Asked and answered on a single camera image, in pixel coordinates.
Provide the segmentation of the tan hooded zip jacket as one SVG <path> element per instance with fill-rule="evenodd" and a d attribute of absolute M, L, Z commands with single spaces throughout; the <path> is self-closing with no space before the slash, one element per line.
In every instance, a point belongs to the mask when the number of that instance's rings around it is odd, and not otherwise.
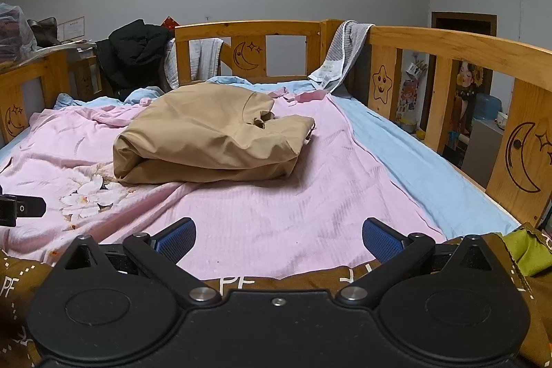
<path fill-rule="evenodd" d="M 311 117 L 276 115 L 263 92 L 183 86 L 145 107 L 117 137 L 113 171 L 126 184 L 287 177 L 314 126 Z"/>

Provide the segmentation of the clear plastic bag of clothes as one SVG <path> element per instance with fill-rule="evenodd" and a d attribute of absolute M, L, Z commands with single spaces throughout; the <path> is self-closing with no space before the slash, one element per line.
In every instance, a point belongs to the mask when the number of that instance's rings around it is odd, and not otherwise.
<path fill-rule="evenodd" d="M 21 62 L 37 50 L 37 40 L 18 6 L 0 4 L 0 61 Z"/>

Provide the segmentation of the brown PF patterned blanket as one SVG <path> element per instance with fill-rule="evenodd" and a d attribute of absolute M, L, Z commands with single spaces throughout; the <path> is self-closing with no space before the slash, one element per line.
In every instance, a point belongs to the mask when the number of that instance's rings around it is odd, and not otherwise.
<path fill-rule="evenodd" d="M 5 367 L 547 367 L 551 255 L 522 227 L 386 263 L 199 280 L 154 251 L 77 237 L 54 266 L 1 258 Z"/>

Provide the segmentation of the pink floral quilt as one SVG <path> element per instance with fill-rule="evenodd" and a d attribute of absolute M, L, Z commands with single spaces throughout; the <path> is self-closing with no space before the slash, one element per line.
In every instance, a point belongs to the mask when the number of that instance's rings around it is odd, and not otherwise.
<path fill-rule="evenodd" d="M 73 239 L 119 243 L 189 217 L 197 241 L 181 260 L 199 278 L 286 277 L 355 266 L 371 259 L 361 229 L 376 218 L 408 235 L 443 233 L 388 177 L 353 136 L 331 100 L 291 104 L 284 115 L 310 116 L 313 136 L 289 177 L 258 183 L 168 183 L 128 187 L 115 180 L 112 146 L 140 107 L 66 107 L 32 116 L 28 136 L 1 164 L 10 194 L 44 199 L 39 219 L 1 232 L 12 256 L 55 263 Z"/>

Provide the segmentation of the light blue bed sheet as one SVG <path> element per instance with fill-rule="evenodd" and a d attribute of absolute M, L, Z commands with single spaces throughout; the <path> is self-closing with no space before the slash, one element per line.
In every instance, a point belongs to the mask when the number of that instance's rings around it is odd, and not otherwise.
<path fill-rule="evenodd" d="M 266 94 L 283 88 L 294 94 L 314 90 L 313 84 L 306 80 L 252 83 L 236 76 L 216 76 L 208 81 Z M 142 98 L 156 99 L 160 95 L 160 88 L 147 87 L 132 91 L 123 101 L 101 96 L 84 102 L 62 93 L 53 109 L 131 106 Z M 350 121 L 356 141 L 385 165 L 392 181 L 416 200 L 430 217 L 431 224 L 436 225 L 445 237 L 487 232 L 508 235 L 520 226 L 517 219 L 463 177 L 447 160 L 390 120 L 363 106 L 344 87 L 332 95 L 334 103 Z"/>

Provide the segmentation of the blue water jug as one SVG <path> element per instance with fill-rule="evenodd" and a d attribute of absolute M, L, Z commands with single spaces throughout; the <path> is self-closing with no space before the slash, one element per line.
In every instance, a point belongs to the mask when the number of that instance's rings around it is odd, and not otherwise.
<path fill-rule="evenodd" d="M 479 92 L 476 94 L 473 118 L 475 120 L 496 120 L 502 111 L 502 101 L 490 94 Z"/>

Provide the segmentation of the dark framed picture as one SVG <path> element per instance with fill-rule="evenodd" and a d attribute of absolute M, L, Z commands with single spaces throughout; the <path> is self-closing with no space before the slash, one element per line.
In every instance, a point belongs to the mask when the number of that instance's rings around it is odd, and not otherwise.
<path fill-rule="evenodd" d="M 497 35 L 497 16 L 481 13 L 439 12 L 431 13 L 431 27 L 468 33 Z M 436 57 L 430 55 L 427 85 L 421 113 L 420 128 L 427 129 L 430 101 L 435 76 Z M 472 129 L 476 95 L 490 94 L 492 72 L 468 62 L 456 62 L 455 106 L 451 117 L 451 132 L 469 136 Z"/>

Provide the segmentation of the grey white striped cloth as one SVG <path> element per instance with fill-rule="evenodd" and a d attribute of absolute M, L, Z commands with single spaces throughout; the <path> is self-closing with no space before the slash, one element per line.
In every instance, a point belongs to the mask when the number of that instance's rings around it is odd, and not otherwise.
<path fill-rule="evenodd" d="M 220 38 L 191 40 L 189 42 L 190 69 L 193 81 L 208 80 L 219 74 L 220 53 L 223 44 L 224 41 Z M 171 90 L 177 89 L 180 84 L 174 38 L 167 42 L 164 71 L 169 88 Z"/>

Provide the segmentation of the grey mesh towel with label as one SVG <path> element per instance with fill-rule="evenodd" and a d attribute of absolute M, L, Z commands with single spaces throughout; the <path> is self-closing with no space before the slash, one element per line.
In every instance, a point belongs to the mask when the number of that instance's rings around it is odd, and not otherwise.
<path fill-rule="evenodd" d="M 308 75 L 319 90 L 332 93 L 343 84 L 362 52 L 368 32 L 373 26 L 373 23 L 355 20 L 346 20 L 339 25 L 323 63 Z"/>

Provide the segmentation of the black garment on rail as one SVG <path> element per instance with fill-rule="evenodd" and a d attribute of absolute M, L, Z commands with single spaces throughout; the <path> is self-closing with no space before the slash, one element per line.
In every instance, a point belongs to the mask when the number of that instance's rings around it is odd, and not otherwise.
<path fill-rule="evenodd" d="M 166 27 L 134 20 L 96 42 L 100 74 L 119 100 L 136 89 L 167 84 L 163 64 L 173 37 Z"/>

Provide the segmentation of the wooden bed frame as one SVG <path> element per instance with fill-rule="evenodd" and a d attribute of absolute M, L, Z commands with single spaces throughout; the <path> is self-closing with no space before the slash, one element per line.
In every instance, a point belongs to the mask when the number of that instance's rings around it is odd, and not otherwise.
<path fill-rule="evenodd" d="M 235 20 L 179 26 L 175 30 L 180 84 L 191 83 L 189 43 L 222 38 L 221 58 L 236 76 L 271 83 L 266 41 L 271 36 L 304 37 L 305 73 L 321 66 L 339 27 L 337 20 Z M 367 106 L 388 120 L 397 113 L 402 53 L 435 60 L 424 143 L 443 151 L 463 62 L 514 78 L 504 137 L 485 194 L 519 222 L 537 225 L 551 201 L 551 52 L 478 33 L 410 26 L 373 26 L 362 43 L 369 51 Z"/>

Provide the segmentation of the red wall decoration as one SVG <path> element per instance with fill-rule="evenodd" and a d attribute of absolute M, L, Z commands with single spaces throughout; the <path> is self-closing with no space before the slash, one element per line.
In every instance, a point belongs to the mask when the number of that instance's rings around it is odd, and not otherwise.
<path fill-rule="evenodd" d="M 167 16 L 161 24 L 162 27 L 165 27 L 167 30 L 174 31 L 176 27 L 179 26 L 176 20 Z"/>

